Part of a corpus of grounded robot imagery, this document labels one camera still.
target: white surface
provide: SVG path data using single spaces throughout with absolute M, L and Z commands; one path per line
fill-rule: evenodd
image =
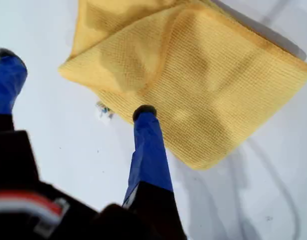
M 224 0 L 299 46 L 307 56 L 307 0 Z M 25 61 L 29 76 L 14 108 L 41 178 L 101 210 L 122 203 L 133 128 L 95 118 L 97 97 L 61 78 L 71 50 L 75 0 L 0 1 L 0 47 Z M 193 171 L 168 153 L 176 201 L 194 240 L 307 240 L 307 84 L 233 154 Z

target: red stripe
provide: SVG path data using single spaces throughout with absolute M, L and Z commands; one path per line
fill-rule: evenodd
M 62 208 L 60 206 L 53 203 L 46 197 L 32 191 L 0 191 L 0 199 L 11 199 L 13 201 L 25 200 L 29 202 L 34 202 L 35 204 L 44 206 L 54 214 L 57 214 L 59 216 L 61 216 L 62 214 Z

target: white stripe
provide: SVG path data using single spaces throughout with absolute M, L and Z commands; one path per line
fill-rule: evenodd
M 47 207 L 32 201 L 0 199 L 0 214 L 28 213 L 40 217 L 49 224 L 58 225 L 61 217 Z

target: yellow towel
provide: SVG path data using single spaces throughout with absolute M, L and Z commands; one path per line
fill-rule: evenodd
M 165 145 L 194 169 L 224 158 L 307 80 L 307 63 L 209 0 L 80 0 L 59 71 L 130 123 L 155 106 Z

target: waffle texture fabric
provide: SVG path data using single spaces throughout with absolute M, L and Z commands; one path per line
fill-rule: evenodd
M 193 169 L 223 159 L 306 82 L 307 63 L 208 0 L 80 0 L 60 74 L 132 123 L 153 105 Z

